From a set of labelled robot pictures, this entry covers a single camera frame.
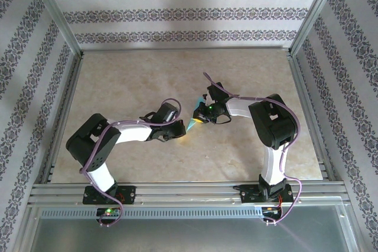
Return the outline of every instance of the damask pattern wall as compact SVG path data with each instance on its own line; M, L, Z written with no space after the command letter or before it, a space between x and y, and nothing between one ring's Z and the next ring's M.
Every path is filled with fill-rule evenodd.
M56 0L84 50L289 47L313 0Z
M73 54L42 0L0 0L0 251L11 251L55 135Z
M328 0L297 54L335 173L378 250L378 0Z

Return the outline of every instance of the purple cable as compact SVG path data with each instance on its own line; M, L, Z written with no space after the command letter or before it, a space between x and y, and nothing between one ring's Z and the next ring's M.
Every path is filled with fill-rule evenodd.
M169 101L169 100L172 100L174 102L176 102L178 104L178 112L177 112L177 115L169 122L165 122L165 123L149 123L149 122L145 122L145 121L140 121L140 120L121 120L121 121L118 121L118 122L113 122L113 123L110 123L109 125L107 125L103 132L101 133L101 135L99 136L94 148L93 148L93 151L92 153L90 154L89 156L89 159L87 160L86 164L79 170L79 172L81 174L83 174L90 182L90 184L94 187L94 189L96 189L97 191L99 191L102 195L104 195L105 197L108 197L109 199L111 199L112 201L115 201L118 205L119 205L119 215L117 217L117 219L115 219L113 222L111 222L110 224L106 224L107 227L111 227L113 224L116 224L122 217L123 215L123 204L116 198L110 196L109 194L103 192L89 177L88 175L88 167L90 166L90 164L92 163L92 160L93 158L95 157L95 154L100 146L100 143L102 141L102 139L104 138L106 132L111 128L113 127L114 125L115 126L119 126L119 125L145 125L145 126L164 126L164 125L168 125L168 124L172 124L174 122L176 122L181 114L181 103L176 100L176 99L173 99L173 98L169 98L169 99L166 99L164 100L161 104L164 104L165 102ZM103 225L103 223L101 222L103 218L103 215L100 217L99 219L99 222L100 222L100 226Z
M272 99L269 99L267 97L240 97L239 95L232 94L229 91L227 91L224 88L222 88L221 86L217 85L206 72L204 72L203 74L205 75L205 77L214 86L216 86L218 89L220 89L220 90L224 91L225 93L227 93L230 97L236 97L236 98L238 98L240 100L253 100L253 101L256 101L256 102L266 101L266 102L274 103L274 104L276 104L278 106L281 106L283 109L287 110L292 115L292 117L294 118L295 123L296 123L296 127L297 127L297 133L296 133L293 141L291 141L287 146L283 147L283 149L282 149L281 158L279 160L279 171L281 171L281 173L287 179L297 181L297 183L299 184L299 190L298 190L298 193L297 193L297 195L296 195L293 203L291 204L291 206L289 207L289 209L287 210L287 212L284 213L283 216L281 216L281 218L279 218L278 220L274 220L273 218L270 218L270 217L264 217L264 218L272 221L272 222L268 222L268 224L277 224L277 223L279 223L284 218L286 218L286 216L291 212L291 210L293 209L295 203L299 199L299 196L301 195L301 192L302 192L302 182L298 178L286 175L285 173L283 173L283 170L282 170L282 162L284 161L284 154L285 154L285 152L289 149L289 147L291 147L296 142L296 140L299 137L299 134L301 133L301 124L299 123L299 119L297 118L297 116L295 115L295 113L288 106L286 106L283 103L277 102L276 100L272 100Z

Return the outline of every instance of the purple wire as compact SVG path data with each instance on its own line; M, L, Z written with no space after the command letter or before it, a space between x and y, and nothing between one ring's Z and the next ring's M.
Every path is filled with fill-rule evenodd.
M222 88L221 86L217 85L206 72L204 72L203 74L205 75L205 77L213 85L215 85L218 89L220 89L220 90L224 91L225 93L227 93L230 97L236 97L236 98L238 98L240 100L253 100L253 101L256 101L256 102L266 101L266 102L274 103L274 104L276 104L278 106L281 106L283 109L287 110L291 114L291 116L294 118L295 123L296 123L297 132L296 132L296 135L295 135L293 141L291 141L287 146L284 146L283 149L282 149L281 158L279 160L279 171L281 171L281 173L287 179L297 181L297 183L299 184L299 190L298 190L298 193L297 193L297 195L296 195L293 203L291 204L291 206L289 207L289 209L287 210L287 212L284 213L283 216L281 216L281 218L279 218L278 220L274 220L273 218L270 218L270 217L264 217L264 218L272 221L272 222L269 222L269 224L279 223L284 218L286 218L286 216L291 212L291 210L293 209L295 203L299 199L299 196L301 195L301 192L302 192L302 182L298 178L286 175L285 173L283 173L283 170L282 170L282 162L284 161L284 154L285 154L285 152L289 149L289 147L291 147L296 142L296 140L299 137L299 134L301 133L301 124L299 123L299 119L297 118L297 116L295 115L295 113L288 106L286 106L283 103L277 102L276 100L272 100L272 99L269 99L267 97L240 97L239 95L232 94L229 91L227 91L224 88Z
M169 125L169 124L172 124L174 122L176 122L181 114L181 103L176 100L176 99L173 99L173 98L169 98L169 99L166 99L164 100L161 104L164 104L165 102L167 101L174 101L178 104L178 112L177 112L177 115L169 122L165 122L165 123L149 123L149 122L146 122L146 121L140 121L140 120L121 120L121 121L118 121L118 122L113 122L113 123L110 123L109 125L107 125L104 130L102 131L101 135L99 136L94 148L93 148L93 151L92 153L90 154L89 156L89 159L87 160L86 164L79 170L79 172L81 174L83 174L90 182L90 184L94 187L94 189L96 189L97 191L99 191L102 195L104 195L105 197L108 197L109 199L111 199L112 201L115 201L118 205L119 205L119 215L117 217L117 219L115 219L113 222L111 222L110 224L106 224L107 227L111 227L113 224L116 224L121 218L122 218L122 215L123 215L123 204L116 198L110 196L109 194L103 192L89 177L88 175L88 167L90 166L90 164L92 163L92 160L93 158L95 157L95 154L100 146L100 143L102 141L102 139L104 138L106 132L113 126L120 126L120 125L145 125L145 126L164 126L164 125ZM103 215L100 217L99 219L99 222L100 222L100 225L102 226L103 223L101 222L103 218Z

